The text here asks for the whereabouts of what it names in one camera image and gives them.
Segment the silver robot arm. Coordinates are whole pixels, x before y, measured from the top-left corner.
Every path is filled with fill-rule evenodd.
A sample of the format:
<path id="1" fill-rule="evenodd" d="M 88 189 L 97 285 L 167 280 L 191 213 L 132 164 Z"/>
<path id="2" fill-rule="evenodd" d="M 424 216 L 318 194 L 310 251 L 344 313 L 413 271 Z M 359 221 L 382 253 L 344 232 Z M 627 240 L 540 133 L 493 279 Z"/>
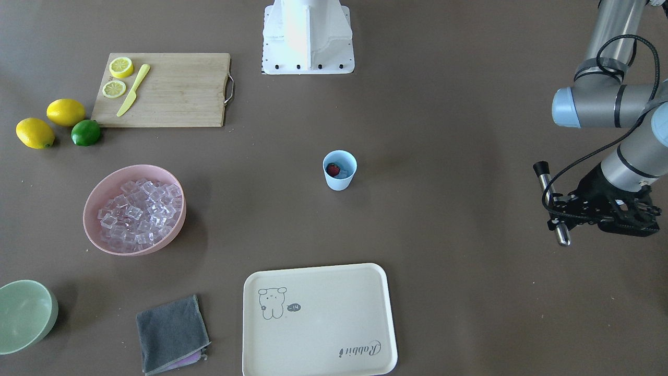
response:
<path id="1" fill-rule="evenodd" d="M 656 63 L 654 82 L 625 84 L 637 45 L 645 1 L 601 1 L 587 54 L 574 83 L 557 91 L 553 121 L 559 126 L 627 128 L 612 142 L 611 154 L 597 164 L 577 188 L 560 196 L 553 182 L 542 203 L 551 228 L 595 224 L 603 231 L 644 237 L 659 230 L 661 210 L 651 198 L 651 185 L 666 175 L 666 81 Z"/>

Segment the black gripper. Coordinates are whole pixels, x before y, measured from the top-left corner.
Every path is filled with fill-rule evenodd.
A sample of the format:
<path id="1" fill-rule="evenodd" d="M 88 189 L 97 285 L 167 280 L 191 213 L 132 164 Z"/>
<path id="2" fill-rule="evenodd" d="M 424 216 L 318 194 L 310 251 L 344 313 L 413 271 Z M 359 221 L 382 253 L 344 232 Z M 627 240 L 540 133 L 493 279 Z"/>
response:
<path id="1" fill-rule="evenodd" d="M 621 190 L 608 181 L 599 164 L 571 193 L 575 199 L 568 202 L 568 214 L 598 222 L 606 217 L 617 225 L 651 225 L 653 203 L 650 193 L 650 186 L 642 186 L 638 191 Z"/>

